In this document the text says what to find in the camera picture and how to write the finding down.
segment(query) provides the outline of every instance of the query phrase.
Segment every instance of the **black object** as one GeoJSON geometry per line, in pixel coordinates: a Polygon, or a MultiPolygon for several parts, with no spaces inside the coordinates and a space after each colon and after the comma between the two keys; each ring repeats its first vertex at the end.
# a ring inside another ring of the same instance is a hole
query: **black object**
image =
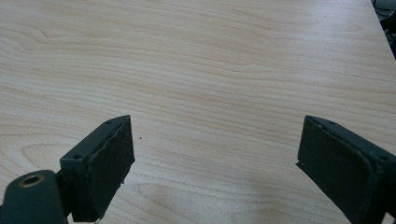
{"type": "Polygon", "coordinates": [[[387,31],[388,34],[396,33],[396,14],[392,14],[389,17],[380,21],[382,29],[387,31]]]}
{"type": "Polygon", "coordinates": [[[23,175],[6,189],[1,224],[94,222],[105,215],[134,162],[129,116],[108,120],[61,158],[58,174],[23,175]]]}
{"type": "Polygon", "coordinates": [[[297,165],[349,221],[396,215],[396,157],[326,119],[306,116],[297,165]]]}

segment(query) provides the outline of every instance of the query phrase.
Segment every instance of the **black plastic part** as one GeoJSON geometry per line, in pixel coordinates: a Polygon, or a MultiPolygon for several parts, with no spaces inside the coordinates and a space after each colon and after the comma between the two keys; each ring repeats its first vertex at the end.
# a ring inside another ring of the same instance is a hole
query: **black plastic part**
{"type": "Polygon", "coordinates": [[[72,209],[77,204],[76,194],[73,191],[73,183],[67,183],[64,180],[64,174],[62,170],[56,174],[56,180],[58,182],[58,189],[61,196],[64,215],[68,217],[72,212],[72,209]]]}
{"type": "Polygon", "coordinates": [[[73,183],[76,222],[94,222],[105,215],[134,162],[129,116],[108,120],[61,158],[65,183],[73,183]]]}
{"type": "Polygon", "coordinates": [[[42,170],[23,175],[6,189],[0,223],[64,224],[55,173],[42,170]]]}
{"type": "Polygon", "coordinates": [[[349,221],[395,217],[396,157],[344,127],[306,116],[297,165],[349,221]]]}

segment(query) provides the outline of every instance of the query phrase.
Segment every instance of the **wood grain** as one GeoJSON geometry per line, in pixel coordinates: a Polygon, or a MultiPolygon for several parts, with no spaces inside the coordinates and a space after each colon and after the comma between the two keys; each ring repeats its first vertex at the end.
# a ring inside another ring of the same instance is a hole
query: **wood grain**
{"type": "Polygon", "coordinates": [[[0,191],[130,114],[101,223],[347,223],[294,165],[304,115],[396,153],[395,70],[370,1],[2,0],[0,191]]]}

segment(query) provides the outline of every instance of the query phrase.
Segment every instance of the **screw hole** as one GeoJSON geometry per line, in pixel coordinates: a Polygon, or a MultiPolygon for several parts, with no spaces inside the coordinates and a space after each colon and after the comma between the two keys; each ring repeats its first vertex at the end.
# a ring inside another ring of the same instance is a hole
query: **screw hole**
{"type": "Polygon", "coordinates": [[[20,187],[21,188],[30,188],[30,187],[40,183],[43,179],[44,179],[43,175],[28,176],[20,182],[20,187]]]}
{"type": "Polygon", "coordinates": [[[82,154],[79,154],[79,153],[73,156],[73,159],[75,159],[75,160],[79,160],[81,158],[82,158],[82,154]]]}
{"type": "Polygon", "coordinates": [[[388,161],[389,158],[387,156],[379,156],[379,159],[382,161],[388,161]]]}

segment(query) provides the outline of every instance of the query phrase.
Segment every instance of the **wooden table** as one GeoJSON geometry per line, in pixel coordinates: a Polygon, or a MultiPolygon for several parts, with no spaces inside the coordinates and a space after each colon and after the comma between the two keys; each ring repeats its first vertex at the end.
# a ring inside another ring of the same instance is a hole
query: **wooden table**
{"type": "Polygon", "coordinates": [[[304,115],[396,153],[395,71],[369,0],[2,0],[0,200],[129,114],[101,223],[348,223],[294,164],[304,115]]]}

